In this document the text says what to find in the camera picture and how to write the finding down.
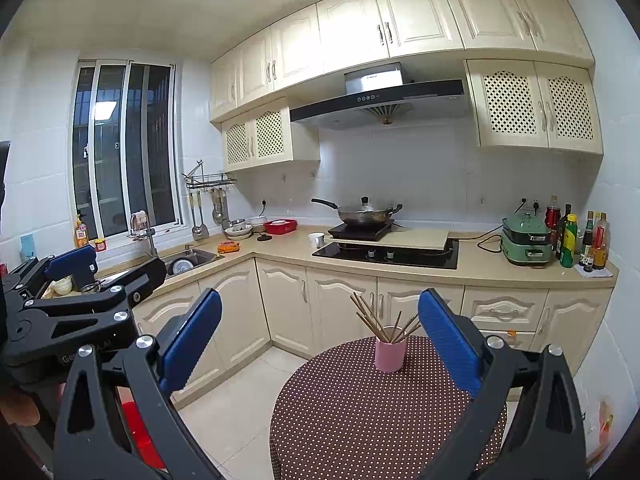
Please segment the person left hand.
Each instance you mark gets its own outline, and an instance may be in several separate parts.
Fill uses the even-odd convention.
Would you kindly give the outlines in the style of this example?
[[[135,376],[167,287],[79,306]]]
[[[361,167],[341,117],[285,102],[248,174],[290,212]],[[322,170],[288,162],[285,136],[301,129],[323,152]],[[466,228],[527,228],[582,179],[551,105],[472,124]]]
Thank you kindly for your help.
[[[34,400],[17,390],[1,390],[0,410],[9,426],[33,427],[40,422],[39,410]]]

